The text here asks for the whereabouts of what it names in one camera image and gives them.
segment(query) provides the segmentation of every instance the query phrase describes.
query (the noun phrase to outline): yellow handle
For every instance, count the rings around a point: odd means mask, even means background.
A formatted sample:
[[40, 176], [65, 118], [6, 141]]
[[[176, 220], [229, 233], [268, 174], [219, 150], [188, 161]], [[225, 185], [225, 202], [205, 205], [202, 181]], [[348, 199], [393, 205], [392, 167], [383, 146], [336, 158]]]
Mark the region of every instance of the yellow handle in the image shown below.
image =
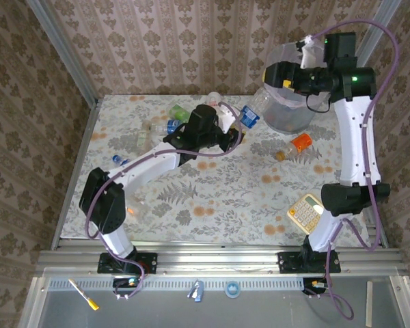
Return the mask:
[[91, 308], [94, 311], [97, 311], [99, 309], [99, 306], [96, 303], [94, 303], [94, 301], [92, 299], [88, 299], [88, 304], [91, 306]]

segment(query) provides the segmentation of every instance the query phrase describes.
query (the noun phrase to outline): beige calculator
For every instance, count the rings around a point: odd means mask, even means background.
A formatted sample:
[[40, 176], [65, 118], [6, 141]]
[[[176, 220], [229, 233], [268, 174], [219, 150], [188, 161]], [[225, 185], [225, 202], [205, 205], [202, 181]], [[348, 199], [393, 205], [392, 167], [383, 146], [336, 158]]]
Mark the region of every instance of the beige calculator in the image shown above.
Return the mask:
[[323, 213], [323, 205], [311, 193], [303, 196], [288, 211], [287, 215], [306, 234], [313, 232]]

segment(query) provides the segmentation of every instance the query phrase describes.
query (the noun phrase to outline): patterned table surface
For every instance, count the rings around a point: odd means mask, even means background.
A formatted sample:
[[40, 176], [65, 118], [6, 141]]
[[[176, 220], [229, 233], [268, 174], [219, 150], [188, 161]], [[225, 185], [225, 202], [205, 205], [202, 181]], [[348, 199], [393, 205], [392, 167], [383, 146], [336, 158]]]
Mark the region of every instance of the patterned table surface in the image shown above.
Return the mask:
[[[173, 102], [191, 111], [205, 96], [106, 96], [72, 196], [61, 237], [85, 238], [84, 214], [78, 204], [89, 172], [114, 167], [112, 156], [134, 159], [143, 150], [137, 137], [144, 120], [167, 121]], [[241, 108], [249, 96], [226, 96]], [[136, 241], [196, 241], [263, 245], [300, 245], [305, 234], [286, 211], [301, 196], [337, 182], [341, 149], [334, 110], [316, 115], [306, 132], [313, 145], [293, 161], [278, 162], [275, 153], [295, 136], [272, 131], [263, 120], [248, 130], [243, 143], [229, 156], [200, 158], [163, 174], [141, 187], [135, 197], [144, 202], [144, 215], [127, 215], [126, 231]], [[162, 137], [153, 137], [156, 145]], [[205, 150], [218, 153], [218, 147]], [[368, 242], [361, 215], [353, 218]], [[359, 247], [346, 226], [338, 245]]]

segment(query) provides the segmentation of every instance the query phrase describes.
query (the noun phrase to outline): beige patterned wall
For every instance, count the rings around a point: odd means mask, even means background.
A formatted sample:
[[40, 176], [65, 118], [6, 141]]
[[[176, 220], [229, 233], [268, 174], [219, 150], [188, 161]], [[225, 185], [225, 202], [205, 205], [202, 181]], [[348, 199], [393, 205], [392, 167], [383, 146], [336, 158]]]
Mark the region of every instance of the beige patterned wall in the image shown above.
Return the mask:
[[[381, 0], [48, 0], [105, 94], [253, 94], [267, 53]], [[366, 26], [354, 27], [363, 36]]]
[[[389, 241], [402, 249], [410, 274], [410, 0], [404, 0], [389, 24], [400, 43], [396, 76], [375, 110], [378, 163], [384, 181], [392, 186], [381, 207]], [[383, 38], [368, 65], [376, 68], [378, 85], [388, 73], [393, 49]]]
[[0, 0], [0, 328], [50, 246], [88, 111], [27, 4]]

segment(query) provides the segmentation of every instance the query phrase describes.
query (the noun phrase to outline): purple cable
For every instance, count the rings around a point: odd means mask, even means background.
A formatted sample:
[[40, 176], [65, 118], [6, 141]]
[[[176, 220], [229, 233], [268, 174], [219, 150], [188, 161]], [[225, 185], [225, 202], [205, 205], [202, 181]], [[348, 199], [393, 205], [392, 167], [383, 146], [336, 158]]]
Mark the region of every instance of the purple cable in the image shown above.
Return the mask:
[[240, 121], [240, 118], [238, 118], [235, 111], [232, 109], [232, 107], [229, 106], [226, 102], [221, 101], [221, 102], [219, 102], [219, 105], [223, 105], [223, 106], [227, 107], [230, 110], [231, 114], [236, 118], [236, 123], [237, 123], [237, 127], [238, 127], [238, 135], [237, 135], [237, 140], [236, 140], [234, 146], [231, 149], [227, 150], [226, 152], [222, 152], [220, 154], [205, 154], [205, 153], [202, 153], [202, 152], [192, 152], [190, 150], [178, 150], [178, 149], [160, 150], [158, 152], [155, 152], [154, 154], [149, 154], [148, 156], [145, 156], [142, 159], [139, 159], [138, 161], [135, 161], [134, 163], [131, 163], [128, 167], [125, 167], [122, 171], [118, 172], [116, 175], [114, 175], [113, 177], [108, 179], [108, 181], [106, 181], [102, 185], [102, 187], [97, 191], [97, 193], [95, 194], [95, 196], [94, 196], [94, 198], [93, 198], [93, 200], [90, 204], [90, 208], [88, 209], [87, 217], [85, 218], [85, 234], [87, 235], [87, 237], [89, 239], [95, 239], [97, 236], [99, 236], [99, 239], [102, 241], [103, 245], [105, 246], [108, 253], [111, 254], [112, 257], [114, 257], [116, 260], [119, 260], [119, 261], [122, 261], [122, 262], [127, 262], [127, 263], [134, 264], [141, 271], [140, 282], [138, 283], [138, 285], [134, 289], [134, 291], [132, 293], [128, 294], [125, 298], [132, 297], [141, 288], [141, 286], [143, 284], [143, 281], [144, 281], [144, 275], [145, 275], [144, 268], [138, 262], [121, 258], [121, 257], [119, 257], [119, 255], [115, 254], [109, 248], [108, 244], [106, 244], [106, 242], [103, 240], [103, 238], [100, 237], [100, 235], [99, 235], [100, 232], [99, 231], [97, 231], [97, 233], [95, 233], [94, 235], [90, 234], [90, 218], [91, 218], [91, 215], [93, 213], [94, 207], [96, 206], [96, 203], [97, 203], [100, 195], [102, 195], [103, 191], [111, 184], [111, 182], [113, 182], [115, 179], [119, 178], [122, 174], [132, 170], [134, 167], [137, 167], [138, 165], [146, 162], [149, 159], [157, 157], [158, 155], [169, 154], [169, 153], [174, 153], [175, 152], [175, 153], [178, 153], [178, 154], [190, 154], [190, 155], [194, 155], [194, 156], [221, 157], [221, 156], [225, 156], [225, 155], [228, 155], [229, 153], [233, 152], [235, 150], [235, 148], [241, 142], [241, 135], [242, 135], [242, 132], [243, 132], [242, 126], [241, 126], [241, 121]]
[[[386, 76], [384, 82], [381, 84], [381, 87], [379, 88], [379, 91], [377, 92], [377, 94], [375, 95], [375, 97], [372, 99], [372, 101], [370, 102], [370, 104], [368, 106], [368, 109], [366, 110], [366, 113], [365, 113], [364, 118], [363, 118], [363, 126], [362, 126], [362, 129], [361, 129], [361, 140], [362, 140], [362, 143], [363, 143], [362, 146], [363, 146], [363, 154], [364, 154], [365, 177], [366, 177], [366, 183], [368, 185], [370, 202], [372, 204], [372, 208], [373, 208], [374, 216], [375, 216], [376, 235], [375, 235], [374, 244], [371, 245], [370, 247], [367, 246], [365, 244], [365, 242], [363, 241], [363, 238], [360, 236], [359, 232], [357, 231], [357, 228], [354, 226], [354, 224], [349, 219], [344, 219], [345, 222], [347, 222], [350, 225], [352, 231], [357, 236], [357, 239], [361, 243], [361, 246], [363, 246], [364, 249], [366, 249], [368, 251], [374, 251], [377, 248], [377, 246], [380, 242], [380, 238], [381, 238], [381, 219], [380, 219], [379, 212], [378, 212], [377, 202], [375, 201], [374, 189], [372, 188], [372, 180], [370, 179], [370, 161], [369, 161], [369, 149], [368, 149], [368, 136], [367, 136], [367, 126], [368, 125], [367, 124], [368, 124], [369, 119], [372, 118], [370, 116], [370, 114], [372, 113], [372, 110], [374, 109], [376, 103], [380, 99], [380, 97], [383, 94], [385, 88], [387, 87], [387, 85], [389, 84], [390, 80], [393, 77], [395, 69], [398, 66], [400, 52], [399, 52], [399, 45], [398, 45], [398, 43], [395, 39], [394, 34], [391, 31], [389, 31], [389, 29], [387, 29], [387, 27], [385, 27], [384, 25], [382, 25], [382, 24], [380, 24], [380, 23], [378, 23], [374, 20], [368, 20], [368, 19], [353, 19], [353, 20], [348, 20], [346, 22], [338, 23], [337, 25], [329, 27], [329, 28], [315, 34], [314, 36], [312, 36], [312, 38], [313, 39], [319, 38], [319, 37], [323, 36], [324, 34], [330, 32], [331, 30], [336, 29], [337, 27], [347, 25], [347, 24], [351, 24], [351, 23], [367, 23], [367, 24], [374, 25], [374, 26], [378, 27], [379, 29], [383, 30], [383, 32], [386, 33], [387, 36], [389, 36], [389, 38], [392, 41], [392, 44], [394, 46], [394, 50], [395, 50], [394, 63], [392, 64], [392, 67], [390, 68], [389, 74]], [[343, 223], [340, 223], [340, 225], [337, 227], [337, 230], [334, 232], [333, 237], [331, 238], [330, 244], [328, 245], [327, 263], [326, 263], [326, 267], [325, 267], [326, 275], [325, 276], [327, 278], [329, 296], [331, 297], [331, 300], [333, 301], [335, 307], [337, 308], [337, 311], [339, 311], [339, 313], [345, 319], [353, 320], [354, 319], [354, 311], [353, 311], [351, 305], [348, 303], [348, 301], [346, 301], [342, 297], [340, 297], [340, 296], [333, 293], [333, 288], [332, 288], [333, 285], [332, 285], [331, 275], [330, 275], [330, 272], [329, 272], [329, 261], [330, 261], [330, 257], [331, 257], [331, 244], [336, 239], [340, 229], [342, 229], [342, 226], [343, 226]], [[348, 306], [349, 310], [351, 311], [350, 316], [347, 316], [342, 311], [342, 309], [338, 305], [337, 299], [341, 299], [345, 302], [345, 304]]]

